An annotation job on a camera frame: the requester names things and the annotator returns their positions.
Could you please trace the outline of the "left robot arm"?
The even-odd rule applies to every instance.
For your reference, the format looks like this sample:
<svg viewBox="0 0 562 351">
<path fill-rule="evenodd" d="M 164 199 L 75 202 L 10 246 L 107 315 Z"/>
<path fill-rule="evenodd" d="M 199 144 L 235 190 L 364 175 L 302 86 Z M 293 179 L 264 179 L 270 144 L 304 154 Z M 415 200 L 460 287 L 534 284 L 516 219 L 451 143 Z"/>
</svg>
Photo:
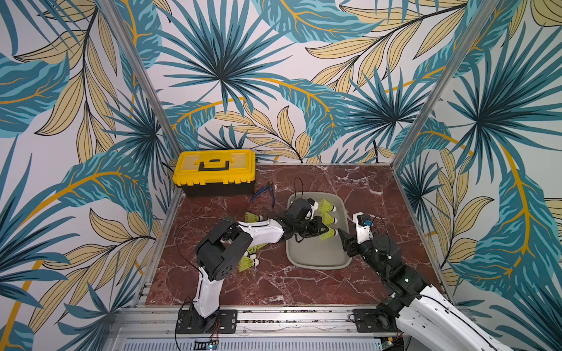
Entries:
<svg viewBox="0 0 562 351">
<path fill-rule="evenodd" d="M 219 310 L 222 281 L 250 247 L 281 243 L 296 235 L 312 238 L 327 232 L 320 203 L 311 198 L 298 198 L 282 214 L 261 222 L 221 219 L 196 247 L 200 277 L 193 307 L 197 314 L 208 319 Z"/>
</svg>

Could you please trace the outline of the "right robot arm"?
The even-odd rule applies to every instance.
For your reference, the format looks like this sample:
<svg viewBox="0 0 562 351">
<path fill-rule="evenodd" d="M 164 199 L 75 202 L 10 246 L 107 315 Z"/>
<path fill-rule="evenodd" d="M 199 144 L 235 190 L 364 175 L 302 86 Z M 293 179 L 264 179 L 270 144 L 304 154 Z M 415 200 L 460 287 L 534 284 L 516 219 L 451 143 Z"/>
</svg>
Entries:
<svg viewBox="0 0 562 351">
<path fill-rule="evenodd" d="M 361 257 L 377 273 L 389 296 L 375 308 L 355 309 L 357 331 L 399 331 L 430 350 L 511 350 L 480 328 L 418 271 L 402 261 L 402 251 L 387 234 L 337 232 L 349 257 Z"/>
</svg>

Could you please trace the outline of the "grey-green plastic storage tray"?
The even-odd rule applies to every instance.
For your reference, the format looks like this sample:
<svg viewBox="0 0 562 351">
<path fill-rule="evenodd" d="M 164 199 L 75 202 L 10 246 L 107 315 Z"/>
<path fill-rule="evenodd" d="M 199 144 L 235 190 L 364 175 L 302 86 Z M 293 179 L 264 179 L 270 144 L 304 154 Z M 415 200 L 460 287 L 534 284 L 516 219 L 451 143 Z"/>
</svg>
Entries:
<svg viewBox="0 0 562 351">
<path fill-rule="evenodd" d="M 328 200 L 335 206 L 332 216 L 337 220 L 335 225 L 330 225 L 336 231 L 339 229 L 349 233 L 348 212 L 340 197 L 324 192 L 304 192 L 304 199 L 311 198 L 316 202 Z M 338 234 L 331 238 L 319 237 L 304 238 L 295 235 L 286 242 L 288 260 L 297 267 L 313 270 L 338 270 L 344 269 L 351 263 L 351 258 L 343 251 Z"/>
</svg>

